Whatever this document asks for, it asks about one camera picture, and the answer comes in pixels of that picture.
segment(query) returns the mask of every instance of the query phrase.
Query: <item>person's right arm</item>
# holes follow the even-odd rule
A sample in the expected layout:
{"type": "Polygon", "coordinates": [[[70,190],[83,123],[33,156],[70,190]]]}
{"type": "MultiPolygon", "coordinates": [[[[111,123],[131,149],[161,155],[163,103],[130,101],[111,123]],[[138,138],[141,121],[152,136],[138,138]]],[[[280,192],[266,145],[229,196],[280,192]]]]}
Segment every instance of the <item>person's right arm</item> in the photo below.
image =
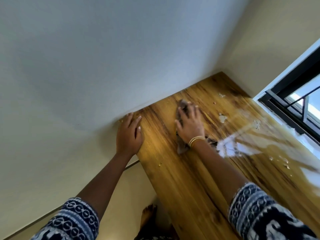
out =
{"type": "MultiPolygon", "coordinates": [[[[183,127],[176,120],[177,132],[185,143],[205,136],[201,113],[188,105],[189,117],[179,109],[183,127]]],[[[194,149],[229,204],[228,220],[247,239],[316,239],[312,230],[279,205],[257,185],[249,182],[205,141],[193,142],[194,149]]]]}

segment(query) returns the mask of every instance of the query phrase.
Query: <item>bracelet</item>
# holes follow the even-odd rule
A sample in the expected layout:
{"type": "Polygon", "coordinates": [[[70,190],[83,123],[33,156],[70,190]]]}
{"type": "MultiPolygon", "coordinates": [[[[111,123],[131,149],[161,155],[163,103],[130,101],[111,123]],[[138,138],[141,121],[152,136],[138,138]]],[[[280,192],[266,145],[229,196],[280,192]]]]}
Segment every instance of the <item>bracelet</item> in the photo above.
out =
{"type": "Polygon", "coordinates": [[[197,141],[197,140],[206,140],[206,138],[204,137],[204,136],[196,136],[196,137],[193,137],[191,140],[190,140],[190,142],[189,142],[189,146],[191,147],[192,146],[192,144],[195,142],[195,141],[197,141]]]}

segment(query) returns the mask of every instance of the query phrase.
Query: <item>wooden countertop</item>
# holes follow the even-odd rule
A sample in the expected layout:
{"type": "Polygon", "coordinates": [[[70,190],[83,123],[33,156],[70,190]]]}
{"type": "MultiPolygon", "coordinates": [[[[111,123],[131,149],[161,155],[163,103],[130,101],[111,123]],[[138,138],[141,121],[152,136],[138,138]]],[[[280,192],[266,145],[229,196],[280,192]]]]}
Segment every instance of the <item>wooden countertop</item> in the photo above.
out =
{"type": "Polygon", "coordinates": [[[220,72],[137,112],[145,137],[138,158],[180,238],[240,239],[198,156],[176,152],[182,98],[199,105],[220,155],[320,236],[320,161],[220,72]]]}

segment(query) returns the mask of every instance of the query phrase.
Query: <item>hand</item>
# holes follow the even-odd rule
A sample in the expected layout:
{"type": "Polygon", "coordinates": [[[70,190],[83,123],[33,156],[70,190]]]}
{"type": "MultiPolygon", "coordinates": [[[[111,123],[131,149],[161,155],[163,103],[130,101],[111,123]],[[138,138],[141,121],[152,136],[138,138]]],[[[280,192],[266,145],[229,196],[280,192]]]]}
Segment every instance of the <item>hand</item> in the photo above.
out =
{"type": "Polygon", "coordinates": [[[141,116],[131,122],[133,113],[127,114],[121,123],[116,139],[117,153],[129,156],[137,154],[142,145],[141,127],[137,128],[141,116]]]}
{"type": "Polygon", "coordinates": [[[177,132],[185,143],[189,143],[190,140],[196,136],[205,136],[201,113],[197,105],[194,106],[191,102],[188,103],[189,118],[180,107],[178,111],[183,121],[183,127],[178,120],[175,120],[175,123],[177,132]]]}

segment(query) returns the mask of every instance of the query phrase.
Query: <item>patterned sleeve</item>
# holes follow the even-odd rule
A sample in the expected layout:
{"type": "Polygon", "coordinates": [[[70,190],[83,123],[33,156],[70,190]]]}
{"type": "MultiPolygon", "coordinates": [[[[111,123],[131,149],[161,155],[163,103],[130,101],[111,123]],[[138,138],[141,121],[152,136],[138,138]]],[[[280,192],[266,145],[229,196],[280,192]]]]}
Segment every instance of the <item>patterned sleeve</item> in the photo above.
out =
{"type": "Polygon", "coordinates": [[[316,239],[308,226],[254,183],[247,183],[238,190],[228,218],[244,240],[316,239]]]}
{"type": "Polygon", "coordinates": [[[95,240],[98,230],[95,210],[80,198],[70,198],[31,240],[95,240]]]}

